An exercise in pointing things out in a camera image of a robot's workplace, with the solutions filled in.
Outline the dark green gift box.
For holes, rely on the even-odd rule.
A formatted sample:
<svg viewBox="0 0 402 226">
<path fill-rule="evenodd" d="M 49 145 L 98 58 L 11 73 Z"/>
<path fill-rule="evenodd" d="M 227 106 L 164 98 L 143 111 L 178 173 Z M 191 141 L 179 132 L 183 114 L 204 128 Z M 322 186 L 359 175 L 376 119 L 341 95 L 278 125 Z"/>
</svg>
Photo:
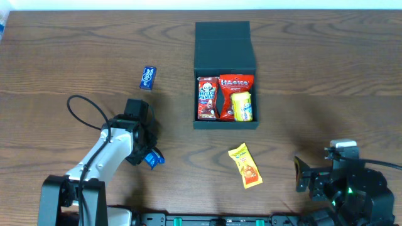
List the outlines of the dark green gift box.
<svg viewBox="0 0 402 226">
<path fill-rule="evenodd" d="M 248 21 L 214 21 L 195 23 L 194 53 L 194 129 L 241 130 L 259 126 L 257 81 L 250 89 L 253 121 L 236 122 L 200 120 L 198 111 L 198 78 L 222 74 L 253 75 L 257 72 L 256 57 Z"/>
</svg>

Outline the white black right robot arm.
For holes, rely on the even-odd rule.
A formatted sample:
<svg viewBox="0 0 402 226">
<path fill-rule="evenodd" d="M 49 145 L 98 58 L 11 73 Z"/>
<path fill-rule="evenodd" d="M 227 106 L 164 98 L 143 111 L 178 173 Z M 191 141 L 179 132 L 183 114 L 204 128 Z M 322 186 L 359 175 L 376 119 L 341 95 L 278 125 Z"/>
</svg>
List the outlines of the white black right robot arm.
<svg viewBox="0 0 402 226">
<path fill-rule="evenodd" d="M 359 157 L 356 145 L 332 144 L 325 149 L 331 167 L 311 168 L 295 157 L 296 191 L 309 190 L 313 201 L 330 208 L 300 217 L 298 225 L 394 225 L 394 195 L 380 171 L 369 169 L 370 159 Z"/>
</svg>

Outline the red Hacks candy bag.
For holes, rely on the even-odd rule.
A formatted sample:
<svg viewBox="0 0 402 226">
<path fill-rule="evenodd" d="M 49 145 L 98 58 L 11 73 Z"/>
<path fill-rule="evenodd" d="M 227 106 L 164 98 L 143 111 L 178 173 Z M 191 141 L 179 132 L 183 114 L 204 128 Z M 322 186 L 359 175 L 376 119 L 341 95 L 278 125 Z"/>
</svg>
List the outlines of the red Hacks candy bag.
<svg viewBox="0 0 402 226">
<path fill-rule="evenodd" d="M 219 76 L 219 85 L 224 96 L 224 103 L 220 113 L 221 121 L 234 121 L 231 95 L 236 92 L 250 91 L 254 83 L 254 75 L 223 74 Z"/>
</svg>

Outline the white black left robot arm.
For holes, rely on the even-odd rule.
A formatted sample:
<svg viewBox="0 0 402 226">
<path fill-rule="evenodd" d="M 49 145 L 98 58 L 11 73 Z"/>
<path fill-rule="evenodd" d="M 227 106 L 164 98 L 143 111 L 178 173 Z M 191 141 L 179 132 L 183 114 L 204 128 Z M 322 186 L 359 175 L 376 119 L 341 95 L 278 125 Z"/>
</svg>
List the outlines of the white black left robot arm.
<svg viewBox="0 0 402 226">
<path fill-rule="evenodd" d="M 41 187 L 38 225 L 139 225 L 134 213 L 106 203 L 106 186 L 123 161 L 140 164 L 156 145 L 146 116 L 119 114 L 102 126 L 84 159 Z"/>
</svg>

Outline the blue Eclipse mint tin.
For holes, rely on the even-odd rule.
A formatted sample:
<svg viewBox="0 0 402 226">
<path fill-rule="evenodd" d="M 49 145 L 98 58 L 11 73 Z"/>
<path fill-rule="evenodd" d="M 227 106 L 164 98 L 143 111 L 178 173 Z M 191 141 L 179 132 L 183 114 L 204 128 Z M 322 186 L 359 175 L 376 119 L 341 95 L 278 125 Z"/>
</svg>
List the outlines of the blue Eclipse mint tin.
<svg viewBox="0 0 402 226">
<path fill-rule="evenodd" d="M 156 77 L 156 67 L 145 66 L 143 70 L 143 75 L 141 77 L 141 82 L 139 85 L 140 89 L 152 90 L 155 77 Z"/>
</svg>

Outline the red Hello Panda box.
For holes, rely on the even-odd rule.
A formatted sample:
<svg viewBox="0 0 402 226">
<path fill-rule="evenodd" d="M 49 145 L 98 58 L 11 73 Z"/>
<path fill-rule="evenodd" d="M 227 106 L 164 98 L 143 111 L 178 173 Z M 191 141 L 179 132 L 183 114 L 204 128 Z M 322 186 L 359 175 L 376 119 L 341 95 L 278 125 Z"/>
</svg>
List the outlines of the red Hello Panda box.
<svg viewBox="0 0 402 226">
<path fill-rule="evenodd" d="M 218 77 L 198 78 L 198 120 L 217 120 L 217 93 L 219 89 Z"/>
</svg>

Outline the yellow Julie's peanut butter packet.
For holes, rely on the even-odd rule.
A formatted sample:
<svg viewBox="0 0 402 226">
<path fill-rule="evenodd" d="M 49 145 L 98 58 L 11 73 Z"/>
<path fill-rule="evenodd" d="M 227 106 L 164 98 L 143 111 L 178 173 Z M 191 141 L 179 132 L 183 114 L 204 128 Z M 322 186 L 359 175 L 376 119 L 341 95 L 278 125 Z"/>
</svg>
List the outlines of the yellow Julie's peanut butter packet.
<svg viewBox="0 0 402 226">
<path fill-rule="evenodd" d="M 245 189 L 263 183 L 258 167 L 245 143 L 242 143 L 238 148 L 228 151 L 228 155 L 236 163 Z"/>
</svg>

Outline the blue cookie packet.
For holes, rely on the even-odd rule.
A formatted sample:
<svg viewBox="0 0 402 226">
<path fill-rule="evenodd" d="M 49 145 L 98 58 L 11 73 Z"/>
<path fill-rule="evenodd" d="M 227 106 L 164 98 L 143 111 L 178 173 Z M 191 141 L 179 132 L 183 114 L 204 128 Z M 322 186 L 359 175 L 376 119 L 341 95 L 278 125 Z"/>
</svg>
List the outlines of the blue cookie packet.
<svg viewBox="0 0 402 226">
<path fill-rule="evenodd" d="M 145 162 L 153 170 L 157 165 L 164 164 L 165 158 L 158 148 L 153 148 L 150 153 L 144 158 Z"/>
</svg>

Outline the white blue object at edge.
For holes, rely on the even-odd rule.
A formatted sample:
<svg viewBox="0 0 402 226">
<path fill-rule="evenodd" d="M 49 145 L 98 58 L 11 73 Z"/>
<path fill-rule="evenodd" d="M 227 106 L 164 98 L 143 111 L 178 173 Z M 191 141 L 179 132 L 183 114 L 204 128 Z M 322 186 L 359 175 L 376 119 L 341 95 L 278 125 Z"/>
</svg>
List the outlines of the white blue object at edge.
<svg viewBox="0 0 402 226">
<path fill-rule="evenodd" d="M 9 9 L 0 10 L 0 40 L 2 40 L 8 16 L 9 16 Z"/>
</svg>

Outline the yellow Mentos candy bottle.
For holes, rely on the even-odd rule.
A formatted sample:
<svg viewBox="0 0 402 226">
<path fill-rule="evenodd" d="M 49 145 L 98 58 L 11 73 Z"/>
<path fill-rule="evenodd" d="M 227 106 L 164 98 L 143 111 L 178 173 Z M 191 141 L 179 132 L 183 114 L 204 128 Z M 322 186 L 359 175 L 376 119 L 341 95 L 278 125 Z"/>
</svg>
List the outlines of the yellow Mentos candy bottle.
<svg viewBox="0 0 402 226">
<path fill-rule="evenodd" d="M 253 120 L 251 94 L 248 91 L 233 93 L 231 101 L 235 121 L 249 122 Z"/>
</svg>

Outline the black mounting rail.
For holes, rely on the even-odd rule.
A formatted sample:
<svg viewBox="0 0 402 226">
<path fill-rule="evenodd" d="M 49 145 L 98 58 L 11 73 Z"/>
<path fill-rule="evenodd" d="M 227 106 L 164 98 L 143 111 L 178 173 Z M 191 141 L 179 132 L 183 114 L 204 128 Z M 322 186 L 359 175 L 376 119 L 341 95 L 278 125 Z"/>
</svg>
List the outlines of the black mounting rail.
<svg viewBox="0 0 402 226">
<path fill-rule="evenodd" d="M 112 217 L 109 225 L 126 226 L 302 226 L 309 225 L 299 216 L 270 215 L 262 217 L 165 215 L 163 213 L 136 214 L 132 219 Z"/>
</svg>

